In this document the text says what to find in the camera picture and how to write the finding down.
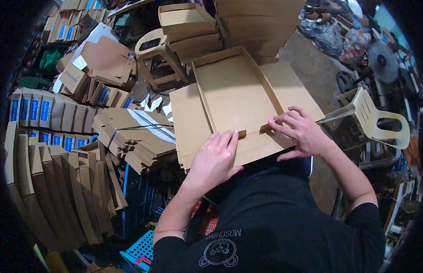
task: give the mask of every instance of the blue plastic basket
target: blue plastic basket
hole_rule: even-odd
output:
[[[135,262],[140,257],[146,257],[150,261],[154,260],[153,234],[154,234],[154,232],[152,230],[149,230],[148,232],[145,233],[145,235],[143,235],[140,239],[138,239],[138,241],[135,242],[125,252],[123,252],[123,251],[119,252],[122,255],[122,257],[135,270],[136,270],[136,267],[138,266],[145,271],[149,271],[149,265],[147,265],[146,263],[139,262],[138,265],[136,265]]]

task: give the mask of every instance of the hand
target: hand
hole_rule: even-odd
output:
[[[293,151],[280,155],[277,161],[313,155],[322,156],[335,143],[327,137],[301,107],[291,106],[289,112],[268,120],[269,126],[287,137],[296,140]]]
[[[193,159],[182,186],[201,198],[217,185],[227,181],[243,167],[232,167],[236,155],[237,131],[215,132],[207,139]]]

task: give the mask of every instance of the person's left hand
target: person's left hand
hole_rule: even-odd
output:
[[[182,187],[201,198],[243,170],[242,166],[232,167],[238,137],[237,131],[212,134],[196,153]]]

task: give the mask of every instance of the black t-shirt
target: black t-shirt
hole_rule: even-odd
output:
[[[272,174],[236,187],[215,231],[198,243],[160,239],[150,273],[376,272],[384,249],[374,204],[342,223],[318,209],[306,181]]]

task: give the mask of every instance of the beige plastic stool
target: beige plastic stool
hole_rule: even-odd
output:
[[[144,51],[139,51],[139,48],[143,43],[158,38],[160,38],[159,45],[153,48],[146,49]],[[189,79],[186,74],[186,69],[183,68],[180,61],[171,51],[167,43],[167,36],[163,35],[163,30],[159,28],[145,34],[143,37],[140,38],[140,40],[137,42],[137,45],[135,46],[135,55],[140,69],[143,71],[145,79],[150,85],[152,85],[154,90],[158,89],[158,84],[167,83],[177,79],[180,79],[185,83],[189,82]],[[143,61],[157,55],[160,55],[172,67],[172,69],[175,71],[174,74],[154,79],[153,75],[151,74],[151,71],[148,70]]]
[[[400,114],[378,110],[369,96],[368,91],[362,87],[346,92],[337,98],[340,101],[343,101],[344,98],[353,94],[356,95],[350,104],[326,114],[324,119],[318,121],[318,124],[346,116],[352,116],[356,121],[360,132],[367,138],[368,141],[379,142],[397,149],[406,149],[407,146],[409,146],[410,130],[409,123],[405,117]],[[380,129],[377,127],[377,122],[380,118],[392,118],[399,120],[401,122],[401,130],[399,132],[395,132]],[[386,143],[384,140],[396,140],[396,145]]]

